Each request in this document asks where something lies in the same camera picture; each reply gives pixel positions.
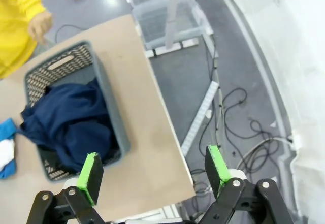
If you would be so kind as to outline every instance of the person's arm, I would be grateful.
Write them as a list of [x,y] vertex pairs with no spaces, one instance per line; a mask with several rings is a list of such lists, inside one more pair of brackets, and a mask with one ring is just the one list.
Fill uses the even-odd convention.
[[42,0],[11,0],[29,22],[28,32],[39,43],[44,43],[43,35],[52,26],[52,15],[42,5]]

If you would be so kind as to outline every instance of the blue cloth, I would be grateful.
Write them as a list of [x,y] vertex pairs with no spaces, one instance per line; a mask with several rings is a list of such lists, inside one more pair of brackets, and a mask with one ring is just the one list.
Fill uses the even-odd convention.
[[108,154],[114,137],[97,80],[47,88],[33,107],[21,113],[20,133],[35,144],[55,150],[62,164],[81,171],[87,154]]
[[[13,139],[17,129],[14,121],[9,118],[0,124],[0,141],[4,139]],[[5,167],[0,171],[0,179],[5,179],[15,174],[16,172],[16,162],[15,159],[10,161]]]

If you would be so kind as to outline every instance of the white power strip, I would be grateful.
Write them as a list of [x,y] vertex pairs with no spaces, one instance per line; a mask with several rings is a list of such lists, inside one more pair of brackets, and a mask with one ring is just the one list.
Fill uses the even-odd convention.
[[184,156],[187,156],[187,153],[189,152],[190,147],[193,144],[194,138],[197,135],[200,126],[204,120],[204,117],[206,116],[207,110],[209,109],[213,98],[215,97],[215,94],[217,93],[219,84],[212,81],[210,83],[210,86],[208,88],[208,91],[206,92],[204,99],[200,105],[200,108],[192,122],[191,127],[189,128],[187,135],[183,141],[183,144],[181,146],[182,153]]

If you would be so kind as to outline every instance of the basket handle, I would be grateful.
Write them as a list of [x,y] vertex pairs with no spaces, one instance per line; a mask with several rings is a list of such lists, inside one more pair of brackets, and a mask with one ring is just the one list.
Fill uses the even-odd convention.
[[56,63],[50,65],[47,70],[54,70],[54,69],[57,69],[61,66],[63,66],[64,64],[68,63],[69,61],[73,60],[75,57],[73,55],[68,55],[67,57],[61,59],[61,60],[58,60]]

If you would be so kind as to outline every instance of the green tape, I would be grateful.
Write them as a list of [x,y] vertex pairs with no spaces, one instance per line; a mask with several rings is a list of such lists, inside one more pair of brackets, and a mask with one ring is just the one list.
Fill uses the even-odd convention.
[[215,167],[218,171],[219,177],[220,177],[220,187],[223,187],[229,181],[229,179],[231,179],[230,172],[222,158],[222,155],[219,151],[218,146],[209,145],[208,149],[210,151],[212,160],[214,162],[214,165],[215,165]]
[[93,164],[95,162],[95,156],[97,156],[97,155],[98,154],[95,152],[88,154],[86,161],[82,167],[78,181],[77,181],[78,189],[80,189],[81,191],[83,191],[86,194],[87,198],[89,199],[89,201],[91,203],[91,206],[94,206],[95,202],[93,201],[93,199],[88,191],[87,186],[88,186],[88,182],[89,182],[90,173],[91,173]]

